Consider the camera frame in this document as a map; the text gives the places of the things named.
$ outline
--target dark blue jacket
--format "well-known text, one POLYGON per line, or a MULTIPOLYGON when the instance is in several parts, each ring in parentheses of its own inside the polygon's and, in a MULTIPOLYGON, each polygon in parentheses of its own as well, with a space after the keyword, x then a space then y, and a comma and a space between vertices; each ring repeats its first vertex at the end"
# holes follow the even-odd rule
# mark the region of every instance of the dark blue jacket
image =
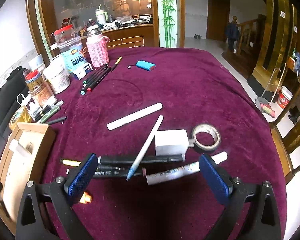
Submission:
POLYGON ((239 39, 240 33, 235 23, 228 23, 226 27, 226 36, 229 39, 235 39, 236 41, 239 39))

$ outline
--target velvet tablecloth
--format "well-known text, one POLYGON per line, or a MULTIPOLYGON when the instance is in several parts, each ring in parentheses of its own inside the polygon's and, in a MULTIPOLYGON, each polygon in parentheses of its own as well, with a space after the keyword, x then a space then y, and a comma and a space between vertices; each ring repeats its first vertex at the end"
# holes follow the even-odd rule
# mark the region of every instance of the velvet tablecloth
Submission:
MULTIPOLYGON (((67 120, 52 125, 57 137, 50 152, 43 182, 66 175, 60 157, 83 160, 88 153, 137 155, 158 116, 159 130, 186 129, 199 123, 214 125, 221 133, 215 153, 226 151, 220 165, 244 182, 269 180, 277 200, 282 235, 287 216, 285 180, 268 123, 240 83, 210 53, 197 49, 130 48, 109 51, 110 64, 123 59, 93 90, 82 96, 82 80, 72 80, 57 95, 64 101, 52 118, 67 120), (138 60, 156 64, 148 72, 133 66, 138 60), (161 102, 163 109, 109 131, 107 124, 161 102)), ((154 141, 147 155, 155 155, 154 141)), ((154 165, 147 174, 198 161, 189 149, 185 163, 154 165)), ((92 203, 73 209, 95 239, 150 240, 203 239, 223 210, 200 173, 148 186, 143 177, 93 179, 87 191, 92 203)), ((62 239, 67 239, 51 206, 48 210, 62 239)), ((240 218, 231 238, 242 225, 240 218)))

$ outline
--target red lid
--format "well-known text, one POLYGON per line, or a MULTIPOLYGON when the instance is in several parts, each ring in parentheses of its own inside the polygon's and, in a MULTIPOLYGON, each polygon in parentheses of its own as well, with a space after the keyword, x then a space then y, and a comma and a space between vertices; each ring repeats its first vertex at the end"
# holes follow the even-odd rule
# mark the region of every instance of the red lid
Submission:
POLYGON ((72 24, 70 24, 70 25, 67 25, 66 27, 63 27, 63 28, 61 28, 61 29, 58 29, 58 30, 56 30, 56 31, 54 32, 54 35, 58 35, 58 34, 60 34, 61 32, 70 30, 72 27, 73 27, 72 24))
POLYGON ((30 80, 32 78, 34 78, 36 75, 38 75, 39 71, 37 69, 35 69, 34 71, 31 71, 26 77, 26 80, 30 80))

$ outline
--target screw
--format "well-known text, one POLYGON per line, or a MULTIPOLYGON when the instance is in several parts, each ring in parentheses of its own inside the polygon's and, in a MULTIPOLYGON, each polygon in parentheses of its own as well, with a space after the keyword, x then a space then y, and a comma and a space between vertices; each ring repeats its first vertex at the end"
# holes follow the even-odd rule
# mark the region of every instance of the screw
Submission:
POLYGON ((33 185, 33 181, 32 180, 27 182, 27 187, 31 187, 32 185, 33 185))
POLYGON ((271 183, 269 180, 266 180, 263 182, 263 185, 265 185, 266 187, 270 187, 271 186, 271 183))
POLYGON ((56 178, 56 183, 61 183, 61 182, 63 182, 63 177, 62 176, 59 176, 59 177, 57 177, 56 178))
POLYGON ((235 178, 233 179, 233 182, 236 183, 236 184, 240 184, 240 183, 241 183, 241 179, 238 178, 238 177, 235 177, 235 178))

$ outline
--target red bucket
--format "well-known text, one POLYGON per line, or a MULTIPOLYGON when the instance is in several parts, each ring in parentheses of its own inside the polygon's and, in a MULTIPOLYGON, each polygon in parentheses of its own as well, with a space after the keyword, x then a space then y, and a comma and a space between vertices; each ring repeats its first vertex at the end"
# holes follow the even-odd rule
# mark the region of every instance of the red bucket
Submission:
POLYGON ((291 98, 292 98, 291 92, 285 86, 283 86, 280 90, 277 104, 282 109, 284 109, 286 105, 289 103, 289 101, 291 100, 291 98))

